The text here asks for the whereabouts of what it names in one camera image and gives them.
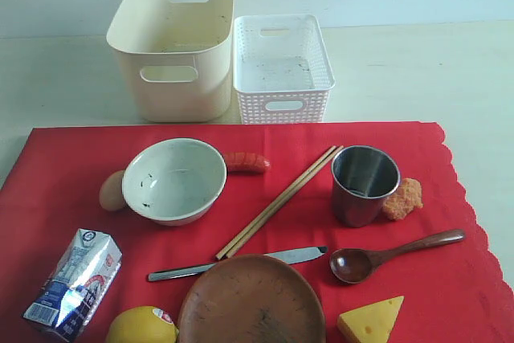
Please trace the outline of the red sausage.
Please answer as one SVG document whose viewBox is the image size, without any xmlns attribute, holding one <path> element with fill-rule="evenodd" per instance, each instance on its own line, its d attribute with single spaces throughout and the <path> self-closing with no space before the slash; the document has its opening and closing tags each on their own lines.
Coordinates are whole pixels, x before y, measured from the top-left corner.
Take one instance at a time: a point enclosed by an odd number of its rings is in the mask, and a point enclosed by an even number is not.
<svg viewBox="0 0 514 343">
<path fill-rule="evenodd" d="M 264 174 L 271 163 L 265 156 L 248 152 L 229 152 L 222 155 L 230 173 Z"/>
</svg>

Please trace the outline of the orange fried food piece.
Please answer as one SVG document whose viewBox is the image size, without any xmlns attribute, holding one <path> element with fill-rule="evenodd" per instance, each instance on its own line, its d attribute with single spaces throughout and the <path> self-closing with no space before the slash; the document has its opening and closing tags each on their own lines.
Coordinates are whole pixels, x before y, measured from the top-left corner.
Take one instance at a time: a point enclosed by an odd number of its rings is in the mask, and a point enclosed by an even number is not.
<svg viewBox="0 0 514 343">
<path fill-rule="evenodd" d="M 414 178 L 402 179 L 399 187 L 382 205 L 383 213 L 392 221 L 403 220 L 413 210 L 421 208 L 422 185 Z"/>
</svg>

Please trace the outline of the yellow cheese wedge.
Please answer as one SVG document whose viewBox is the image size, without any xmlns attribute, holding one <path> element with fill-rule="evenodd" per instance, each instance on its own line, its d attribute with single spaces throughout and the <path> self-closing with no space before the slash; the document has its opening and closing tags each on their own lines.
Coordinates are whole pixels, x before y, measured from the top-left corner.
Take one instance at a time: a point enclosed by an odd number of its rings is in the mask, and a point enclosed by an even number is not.
<svg viewBox="0 0 514 343">
<path fill-rule="evenodd" d="M 395 326 L 404 296 L 343 312 L 337 328 L 348 342 L 386 343 Z"/>
</svg>

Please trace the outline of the yellow lemon with sticker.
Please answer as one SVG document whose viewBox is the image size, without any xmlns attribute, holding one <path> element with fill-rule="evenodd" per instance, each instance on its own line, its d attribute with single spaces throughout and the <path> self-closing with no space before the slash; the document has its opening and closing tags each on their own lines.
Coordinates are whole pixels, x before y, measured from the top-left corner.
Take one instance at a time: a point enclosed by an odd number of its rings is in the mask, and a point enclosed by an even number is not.
<svg viewBox="0 0 514 343">
<path fill-rule="evenodd" d="M 176 342 L 178 334 L 166 311 L 140 306 L 123 311 L 112 321 L 105 342 Z"/>
</svg>

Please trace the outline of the blue white milk carton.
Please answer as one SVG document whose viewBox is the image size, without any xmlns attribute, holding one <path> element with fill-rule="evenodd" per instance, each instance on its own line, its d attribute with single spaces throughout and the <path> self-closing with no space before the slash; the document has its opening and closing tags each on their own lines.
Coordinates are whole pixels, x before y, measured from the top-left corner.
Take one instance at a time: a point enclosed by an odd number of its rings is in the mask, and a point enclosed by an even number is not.
<svg viewBox="0 0 514 343">
<path fill-rule="evenodd" d="M 111 235 L 78 229 L 22 318 L 43 333 L 73 342 L 95 315 L 121 259 Z"/>
</svg>

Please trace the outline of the white woven plastic basket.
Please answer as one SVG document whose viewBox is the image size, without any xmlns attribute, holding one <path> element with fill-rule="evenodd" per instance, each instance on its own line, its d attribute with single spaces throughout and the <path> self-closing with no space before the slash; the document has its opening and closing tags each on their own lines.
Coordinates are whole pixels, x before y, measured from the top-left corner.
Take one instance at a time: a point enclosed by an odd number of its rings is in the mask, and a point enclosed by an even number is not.
<svg viewBox="0 0 514 343">
<path fill-rule="evenodd" d="M 317 123 L 335 79 L 318 20 L 311 14 L 238 17 L 234 78 L 246 125 Z"/>
</svg>

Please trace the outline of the white enamel bowl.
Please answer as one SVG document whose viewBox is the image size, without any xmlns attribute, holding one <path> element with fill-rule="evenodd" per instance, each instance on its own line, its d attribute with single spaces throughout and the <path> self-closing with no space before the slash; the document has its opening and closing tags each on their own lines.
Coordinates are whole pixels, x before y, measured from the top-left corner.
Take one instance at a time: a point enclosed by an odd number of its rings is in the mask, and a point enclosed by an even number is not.
<svg viewBox="0 0 514 343">
<path fill-rule="evenodd" d="M 149 146 L 130 161 L 121 191 L 127 206 L 141 217 L 178 227 L 210 210 L 226 177 L 226 162 L 215 147 L 193 138 L 173 138 Z"/>
</svg>

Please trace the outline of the stainless steel cup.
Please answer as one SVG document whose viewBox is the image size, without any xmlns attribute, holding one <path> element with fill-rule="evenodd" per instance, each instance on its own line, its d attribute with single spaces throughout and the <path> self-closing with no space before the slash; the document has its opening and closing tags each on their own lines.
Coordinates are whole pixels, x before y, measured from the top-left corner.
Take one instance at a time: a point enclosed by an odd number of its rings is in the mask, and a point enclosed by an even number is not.
<svg viewBox="0 0 514 343">
<path fill-rule="evenodd" d="M 368 145 L 352 145 L 332 160 L 332 212 L 347 227 L 364 227 L 379 214 L 400 185 L 391 156 Z"/>
</svg>

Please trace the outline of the steel table knife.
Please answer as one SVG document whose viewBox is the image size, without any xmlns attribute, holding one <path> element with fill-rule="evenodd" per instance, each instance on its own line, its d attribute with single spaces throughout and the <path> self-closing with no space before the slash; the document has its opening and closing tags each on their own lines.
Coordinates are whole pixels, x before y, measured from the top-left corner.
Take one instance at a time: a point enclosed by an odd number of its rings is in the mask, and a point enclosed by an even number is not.
<svg viewBox="0 0 514 343">
<path fill-rule="evenodd" d="M 286 251 L 276 251 L 267 253 L 267 257 L 272 257 L 286 264 L 296 264 L 311 261 L 320 258 L 328 251 L 326 246 L 320 247 L 302 247 Z M 203 272 L 211 269 L 215 263 L 199 264 L 190 267 L 181 267 L 175 269 L 162 270 L 158 272 L 151 272 L 147 275 L 149 282 L 157 282 L 163 280 L 171 280 L 187 276 L 200 275 Z"/>
</svg>

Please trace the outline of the red table mat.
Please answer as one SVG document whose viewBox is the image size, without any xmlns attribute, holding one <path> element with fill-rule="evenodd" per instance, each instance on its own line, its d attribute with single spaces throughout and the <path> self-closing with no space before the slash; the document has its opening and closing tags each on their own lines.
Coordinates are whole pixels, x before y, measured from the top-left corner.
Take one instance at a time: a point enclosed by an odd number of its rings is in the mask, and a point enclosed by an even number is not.
<svg viewBox="0 0 514 343">
<path fill-rule="evenodd" d="M 263 175 L 229 175 L 212 208 L 183 227 L 163 227 L 130 210 L 102 210 L 104 179 L 147 146 L 175 137 L 196 138 L 222 152 L 260 153 L 271 168 Z M 460 228 L 464 241 L 400 256 L 358 285 L 337 280 L 327 257 L 297 269 L 320 299 L 330 342 L 342 341 L 336 326 L 341 313 L 395 296 L 404 301 L 393 342 L 510 342 L 512 290 L 465 199 L 444 137 L 437 124 L 420 122 L 36 129 L 1 189 L 1 339 L 47 341 L 22 314 L 80 228 L 110 234 L 123 254 L 120 273 L 82 342 L 101 342 L 111 321 L 128 308 L 153 305 L 177 317 L 194 279 L 150 283 L 150 272 L 211 262 L 329 147 L 370 145 L 421 182 L 422 209 L 398 222 L 380 218 L 367 227 L 345 227 L 332 213 L 332 178 L 324 168 L 243 250 L 381 250 Z"/>
</svg>

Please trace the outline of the cream plastic bin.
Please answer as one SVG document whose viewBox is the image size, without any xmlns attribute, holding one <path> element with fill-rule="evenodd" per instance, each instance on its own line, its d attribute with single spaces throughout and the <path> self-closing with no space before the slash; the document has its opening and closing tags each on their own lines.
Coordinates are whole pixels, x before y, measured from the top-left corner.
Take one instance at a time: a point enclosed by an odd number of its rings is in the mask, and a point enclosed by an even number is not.
<svg viewBox="0 0 514 343">
<path fill-rule="evenodd" d="M 122 0 L 106 34 L 139 114 L 203 122 L 230 105 L 234 0 Z"/>
</svg>

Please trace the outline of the brown wooden plate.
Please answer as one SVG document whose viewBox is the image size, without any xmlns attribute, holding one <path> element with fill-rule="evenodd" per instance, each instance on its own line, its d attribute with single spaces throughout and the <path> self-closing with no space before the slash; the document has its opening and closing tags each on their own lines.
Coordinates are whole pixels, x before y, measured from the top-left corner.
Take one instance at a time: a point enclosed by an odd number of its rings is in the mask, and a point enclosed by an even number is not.
<svg viewBox="0 0 514 343">
<path fill-rule="evenodd" d="M 265 255 L 216 263 L 187 293 L 180 342 L 325 342 L 321 303 L 293 267 Z"/>
</svg>

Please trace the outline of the dark wooden spoon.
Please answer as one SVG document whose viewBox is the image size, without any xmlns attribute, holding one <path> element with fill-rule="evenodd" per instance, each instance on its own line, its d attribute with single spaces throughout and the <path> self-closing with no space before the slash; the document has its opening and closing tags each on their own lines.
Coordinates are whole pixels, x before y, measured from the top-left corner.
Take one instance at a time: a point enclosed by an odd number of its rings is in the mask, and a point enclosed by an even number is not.
<svg viewBox="0 0 514 343">
<path fill-rule="evenodd" d="M 329 259 L 333 275 L 345 284 L 359 284 L 367 280 L 382 264 L 409 252 L 432 247 L 442 247 L 464 241 L 462 229 L 452 229 L 417 239 L 398 247 L 381 251 L 360 248 L 341 248 L 334 251 Z"/>
</svg>

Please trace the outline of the brown egg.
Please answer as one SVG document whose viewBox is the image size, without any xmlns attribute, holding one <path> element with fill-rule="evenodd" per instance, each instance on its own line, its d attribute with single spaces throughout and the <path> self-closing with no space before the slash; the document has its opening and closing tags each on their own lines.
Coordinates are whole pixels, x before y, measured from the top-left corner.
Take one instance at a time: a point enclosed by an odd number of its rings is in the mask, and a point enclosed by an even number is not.
<svg viewBox="0 0 514 343">
<path fill-rule="evenodd" d="M 99 192 L 99 204 L 107 211 L 118 211 L 126 207 L 122 192 L 124 171 L 119 170 L 107 177 Z"/>
</svg>

